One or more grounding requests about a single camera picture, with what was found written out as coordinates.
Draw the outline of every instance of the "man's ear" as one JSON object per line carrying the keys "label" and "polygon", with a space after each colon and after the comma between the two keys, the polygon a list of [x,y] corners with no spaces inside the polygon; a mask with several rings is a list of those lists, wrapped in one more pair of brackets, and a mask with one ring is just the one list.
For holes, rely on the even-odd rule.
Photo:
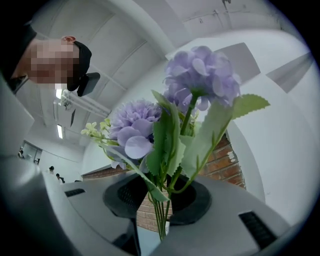
{"label": "man's ear", "polygon": [[76,38],[73,35],[66,35],[66,36],[63,36],[61,40],[73,43],[74,41],[76,41]]}

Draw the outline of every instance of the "fluorescent light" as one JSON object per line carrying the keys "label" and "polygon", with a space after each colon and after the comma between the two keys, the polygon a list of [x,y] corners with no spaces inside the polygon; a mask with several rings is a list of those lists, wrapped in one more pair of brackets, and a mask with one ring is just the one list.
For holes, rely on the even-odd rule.
{"label": "fluorescent light", "polygon": [[61,100],[61,93],[62,93],[62,89],[56,89],[55,90],[55,96]]}
{"label": "fluorescent light", "polygon": [[59,138],[60,138],[60,139],[63,139],[63,137],[62,137],[62,127],[61,127],[61,125],[57,124],[56,127],[57,127],[57,129],[58,129]]}

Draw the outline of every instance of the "brick wall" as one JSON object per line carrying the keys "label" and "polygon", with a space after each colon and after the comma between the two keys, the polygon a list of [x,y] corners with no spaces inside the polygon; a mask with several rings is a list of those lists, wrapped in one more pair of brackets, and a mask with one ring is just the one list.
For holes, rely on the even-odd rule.
{"label": "brick wall", "polygon": [[[108,168],[97,172],[83,175],[83,180],[98,179],[125,172],[119,166],[116,169]],[[233,151],[227,136],[224,135],[208,158],[207,164],[199,172],[199,175],[206,176],[213,180],[226,181],[242,188],[246,188],[245,180],[239,166],[236,153]],[[158,231],[155,209],[146,196],[137,211],[137,225],[152,231]]]}
{"label": "brick wall", "polygon": [[98,179],[98,178],[108,177],[116,174],[121,174],[123,172],[125,172],[125,170],[122,170],[119,166],[117,166],[116,169],[107,168],[100,171],[84,174],[82,175],[82,178],[85,181],[85,180]]}

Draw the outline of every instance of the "person in background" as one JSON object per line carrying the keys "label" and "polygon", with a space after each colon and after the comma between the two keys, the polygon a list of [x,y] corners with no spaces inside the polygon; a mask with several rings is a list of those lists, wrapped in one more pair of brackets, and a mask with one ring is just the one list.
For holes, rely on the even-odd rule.
{"label": "person in background", "polygon": [[56,176],[56,178],[58,179],[60,185],[64,183],[64,181],[60,178],[59,173],[57,173],[55,176]]}
{"label": "person in background", "polygon": [[72,35],[61,39],[37,39],[31,23],[36,13],[48,0],[7,1],[6,9],[14,10],[14,20],[7,21],[0,15],[1,58],[0,71],[14,94],[26,79],[45,84],[50,89],[55,84],[67,84],[69,91],[85,80],[90,66],[91,51]]}
{"label": "person in background", "polygon": [[18,157],[24,159],[24,151],[22,149],[19,150],[18,152]]}
{"label": "person in background", "polygon": [[54,169],[55,168],[51,166],[48,170],[46,170],[46,173],[54,175]]}

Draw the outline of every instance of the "purple hydrangea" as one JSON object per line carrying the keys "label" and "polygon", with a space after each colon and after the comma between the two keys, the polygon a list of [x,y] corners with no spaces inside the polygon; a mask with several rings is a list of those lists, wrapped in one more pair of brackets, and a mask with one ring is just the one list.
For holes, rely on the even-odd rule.
{"label": "purple hydrangea", "polygon": [[232,106],[240,95],[240,77],[234,72],[223,53],[212,52],[207,46],[194,47],[191,51],[179,51],[165,69],[164,96],[186,113],[192,95],[200,95],[196,107],[205,111],[209,102],[218,99]]}
{"label": "purple hydrangea", "polygon": [[[130,159],[143,158],[153,149],[153,122],[160,116],[161,108],[144,99],[123,105],[110,122],[109,138],[119,144],[112,147]],[[112,157],[116,162],[122,162],[115,155]]]}

